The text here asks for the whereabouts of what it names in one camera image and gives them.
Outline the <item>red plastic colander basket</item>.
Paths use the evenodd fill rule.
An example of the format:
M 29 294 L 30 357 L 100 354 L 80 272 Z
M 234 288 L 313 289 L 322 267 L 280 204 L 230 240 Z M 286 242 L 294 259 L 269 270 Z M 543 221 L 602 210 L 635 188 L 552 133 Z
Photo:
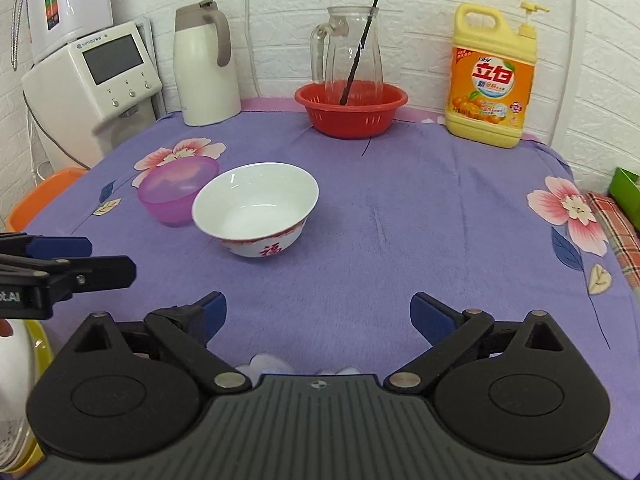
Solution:
M 306 110 L 316 130 L 341 140 L 380 136 L 390 128 L 396 112 L 408 102 L 407 93 L 393 84 L 383 84 L 380 104 L 330 104 L 326 102 L 326 89 L 322 84 L 305 84 L 296 90 L 294 99 Z

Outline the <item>purple plastic bowl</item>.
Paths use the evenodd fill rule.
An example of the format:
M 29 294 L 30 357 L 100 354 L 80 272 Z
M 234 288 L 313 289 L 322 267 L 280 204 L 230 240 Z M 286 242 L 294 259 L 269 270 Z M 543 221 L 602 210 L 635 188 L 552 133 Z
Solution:
M 138 187 L 138 199 L 145 210 L 165 226 L 184 226 L 192 221 L 195 197 L 218 174 L 216 159 L 179 158 L 145 177 Z

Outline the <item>black stirring stick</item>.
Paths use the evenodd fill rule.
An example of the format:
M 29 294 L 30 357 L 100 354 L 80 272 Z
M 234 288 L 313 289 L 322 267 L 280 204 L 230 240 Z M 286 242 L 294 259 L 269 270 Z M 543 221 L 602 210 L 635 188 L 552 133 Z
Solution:
M 349 71 L 346 86 L 343 90 L 343 93 L 340 99 L 340 105 L 346 105 L 348 103 L 349 93 L 350 93 L 350 90 L 352 90 L 352 83 L 355 80 L 355 76 L 356 76 L 360 58 L 361 58 L 361 53 L 364 50 L 364 47 L 366 46 L 366 41 L 369 35 L 372 18 L 374 15 L 374 11 L 376 10 L 377 7 L 378 7 L 378 0 L 373 0 L 372 6 L 370 7 L 370 10 L 367 14 L 367 23 L 363 27 L 362 35 L 358 42 L 357 52 L 355 54 L 354 60 L 352 61 L 352 68 Z

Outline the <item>purple floral tablecloth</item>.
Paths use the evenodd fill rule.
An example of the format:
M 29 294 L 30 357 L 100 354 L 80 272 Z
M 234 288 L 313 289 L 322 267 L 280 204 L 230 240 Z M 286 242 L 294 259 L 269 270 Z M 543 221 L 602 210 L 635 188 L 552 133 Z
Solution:
M 286 162 L 312 174 L 320 195 L 299 239 L 279 255 L 247 259 L 193 224 L 156 221 L 132 180 L 186 140 L 224 144 L 222 170 Z M 30 222 L 32 234 L 87 237 L 96 254 L 126 255 L 138 270 L 127 289 L 57 304 L 46 329 L 61 347 L 91 312 L 138 320 L 218 290 L 228 315 L 210 350 L 228 363 L 270 354 L 303 374 L 353 366 L 385 376 L 426 349 L 410 322 L 418 292 L 499 320 L 545 310 L 608 390 L 598 456 L 632 478 L 636 296 L 612 252 L 584 249 L 582 270 L 562 263 L 552 225 L 527 201 L 569 178 L 566 162 L 544 144 L 502 150 L 437 124 L 398 122 L 370 141 L 341 141 L 311 128 L 303 113 L 244 112 L 206 128 L 172 115 L 116 148 Z

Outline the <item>orange plastic basin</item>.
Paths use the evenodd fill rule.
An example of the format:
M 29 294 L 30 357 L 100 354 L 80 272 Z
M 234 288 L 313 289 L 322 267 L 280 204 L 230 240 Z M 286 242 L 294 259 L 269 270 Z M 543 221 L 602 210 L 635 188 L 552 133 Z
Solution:
M 80 168 L 65 168 L 38 184 L 31 190 L 10 212 L 6 219 L 8 232 L 22 232 L 29 222 L 52 200 L 61 195 L 77 180 L 82 178 L 87 170 Z

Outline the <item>yellow dish soap jug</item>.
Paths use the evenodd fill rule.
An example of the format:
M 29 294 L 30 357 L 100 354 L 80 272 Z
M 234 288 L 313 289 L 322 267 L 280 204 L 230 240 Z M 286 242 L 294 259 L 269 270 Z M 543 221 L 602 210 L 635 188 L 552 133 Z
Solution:
M 530 16 L 549 9 L 530 1 L 520 8 L 518 28 L 491 6 L 462 3 L 454 14 L 445 125 L 458 138 L 497 148 L 521 140 L 538 60 Z

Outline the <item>white floral deep plate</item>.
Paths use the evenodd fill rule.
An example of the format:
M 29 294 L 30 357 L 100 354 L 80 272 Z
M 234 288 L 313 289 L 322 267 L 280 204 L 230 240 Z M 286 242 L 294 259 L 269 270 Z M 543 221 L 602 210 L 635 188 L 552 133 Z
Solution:
M 20 457 L 29 437 L 26 402 L 36 378 L 35 350 L 27 325 L 9 322 L 13 334 L 1 338 L 1 471 Z

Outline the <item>white ceramic bowl red pattern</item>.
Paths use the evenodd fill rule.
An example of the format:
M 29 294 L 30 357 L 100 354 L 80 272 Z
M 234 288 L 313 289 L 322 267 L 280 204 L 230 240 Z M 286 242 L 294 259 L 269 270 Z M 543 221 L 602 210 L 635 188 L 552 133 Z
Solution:
M 233 255 L 266 258 L 292 246 L 319 199 L 319 185 L 305 169 L 256 162 L 208 182 L 192 205 L 196 227 Z

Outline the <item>white pipe on wall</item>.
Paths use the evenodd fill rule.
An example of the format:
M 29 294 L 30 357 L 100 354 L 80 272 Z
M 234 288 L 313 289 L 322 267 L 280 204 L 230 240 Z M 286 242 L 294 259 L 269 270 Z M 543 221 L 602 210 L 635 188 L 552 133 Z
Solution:
M 572 0 L 570 34 L 568 35 L 567 62 L 562 89 L 562 99 L 556 111 L 550 146 L 557 152 L 562 151 L 582 72 L 588 18 L 588 0 Z

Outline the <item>white thermos jug grey lid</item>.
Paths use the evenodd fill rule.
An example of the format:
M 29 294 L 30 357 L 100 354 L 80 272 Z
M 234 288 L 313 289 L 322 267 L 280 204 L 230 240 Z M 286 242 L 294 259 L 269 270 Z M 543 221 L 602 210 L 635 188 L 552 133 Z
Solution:
M 230 26 L 214 0 L 176 11 L 172 65 L 186 125 L 218 124 L 239 114 Z

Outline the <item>green box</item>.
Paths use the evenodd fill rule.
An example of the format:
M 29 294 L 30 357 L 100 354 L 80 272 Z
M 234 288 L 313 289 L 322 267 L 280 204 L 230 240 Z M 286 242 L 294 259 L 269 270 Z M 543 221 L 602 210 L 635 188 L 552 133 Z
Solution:
M 615 200 L 627 219 L 640 231 L 640 180 L 638 174 L 617 167 L 614 171 L 608 195 Z

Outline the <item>plaid cloth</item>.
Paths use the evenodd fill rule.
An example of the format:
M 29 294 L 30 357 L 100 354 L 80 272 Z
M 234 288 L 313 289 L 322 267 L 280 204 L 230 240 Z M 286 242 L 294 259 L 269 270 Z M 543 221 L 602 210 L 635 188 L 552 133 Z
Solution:
M 630 288 L 639 295 L 639 234 L 612 198 L 588 192 L 587 205 L 592 209 Z

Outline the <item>white water dispenser with screen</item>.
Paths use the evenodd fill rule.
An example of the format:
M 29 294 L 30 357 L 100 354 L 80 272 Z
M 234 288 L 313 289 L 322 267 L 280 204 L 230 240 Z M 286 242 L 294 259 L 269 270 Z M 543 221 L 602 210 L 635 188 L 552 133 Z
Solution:
M 54 171 L 90 169 L 152 125 L 163 88 L 134 22 L 66 44 L 34 65 L 22 85 Z

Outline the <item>white water purifier unit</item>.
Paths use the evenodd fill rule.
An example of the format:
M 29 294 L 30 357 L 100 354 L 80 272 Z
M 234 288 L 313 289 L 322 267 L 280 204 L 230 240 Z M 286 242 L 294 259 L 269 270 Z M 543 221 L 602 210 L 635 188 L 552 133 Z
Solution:
M 21 22 L 27 21 L 35 63 L 76 41 L 114 24 L 111 0 L 14 0 L 11 64 L 18 65 Z

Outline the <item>clear glass pitcher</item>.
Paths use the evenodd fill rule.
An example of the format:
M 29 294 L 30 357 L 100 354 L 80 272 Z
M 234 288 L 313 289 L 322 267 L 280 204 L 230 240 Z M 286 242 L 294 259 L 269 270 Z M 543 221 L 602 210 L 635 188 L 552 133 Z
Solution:
M 330 104 L 340 104 L 369 10 L 370 6 L 330 6 L 328 20 L 311 33 L 311 79 L 326 89 L 326 102 Z M 380 104 L 382 89 L 376 8 L 347 104 Z

